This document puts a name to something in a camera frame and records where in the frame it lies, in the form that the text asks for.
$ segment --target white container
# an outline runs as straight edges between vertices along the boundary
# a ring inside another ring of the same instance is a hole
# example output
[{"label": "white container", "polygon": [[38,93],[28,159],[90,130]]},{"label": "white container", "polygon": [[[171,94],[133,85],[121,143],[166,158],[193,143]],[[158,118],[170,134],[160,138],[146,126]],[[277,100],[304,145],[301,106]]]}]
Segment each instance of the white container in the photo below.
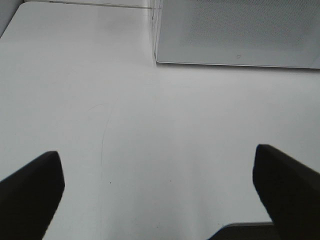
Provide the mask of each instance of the white container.
[{"label": "white container", "polygon": [[159,63],[320,69],[320,0],[155,0]]}]

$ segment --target perforated panel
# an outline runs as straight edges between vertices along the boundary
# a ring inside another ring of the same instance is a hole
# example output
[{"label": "perforated panel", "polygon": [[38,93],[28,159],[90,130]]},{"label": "perforated panel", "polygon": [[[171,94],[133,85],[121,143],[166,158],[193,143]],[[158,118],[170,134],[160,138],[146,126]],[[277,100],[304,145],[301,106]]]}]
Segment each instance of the perforated panel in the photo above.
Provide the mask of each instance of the perforated panel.
[{"label": "perforated panel", "polygon": [[157,60],[310,67],[320,0],[164,0]]}]

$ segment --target white table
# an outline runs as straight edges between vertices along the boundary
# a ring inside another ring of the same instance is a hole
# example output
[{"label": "white table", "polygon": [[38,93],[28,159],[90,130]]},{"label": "white table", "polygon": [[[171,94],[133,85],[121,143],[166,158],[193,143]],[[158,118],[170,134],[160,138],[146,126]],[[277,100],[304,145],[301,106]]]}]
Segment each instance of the white table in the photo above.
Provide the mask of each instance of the white table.
[{"label": "white table", "polygon": [[123,5],[134,7],[150,7],[153,0],[24,0],[25,2],[53,2],[81,5]]},{"label": "white table", "polygon": [[255,147],[320,170],[319,72],[156,65],[147,9],[23,4],[0,40],[0,179],[58,150],[45,240],[205,240],[269,221]]}]

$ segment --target black object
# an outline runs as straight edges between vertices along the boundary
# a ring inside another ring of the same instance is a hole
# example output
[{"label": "black object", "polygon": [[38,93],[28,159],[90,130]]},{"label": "black object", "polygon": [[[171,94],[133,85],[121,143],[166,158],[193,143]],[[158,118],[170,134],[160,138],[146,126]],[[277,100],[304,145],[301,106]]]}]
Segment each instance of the black object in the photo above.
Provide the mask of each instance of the black object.
[{"label": "black object", "polygon": [[319,173],[270,145],[259,145],[253,184],[282,240],[320,240]]},{"label": "black object", "polygon": [[210,240],[281,240],[272,222],[234,223],[221,228]]},{"label": "black object", "polygon": [[0,182],[0,239],[41,240],[65,188],[59,155],[49,151]]}]

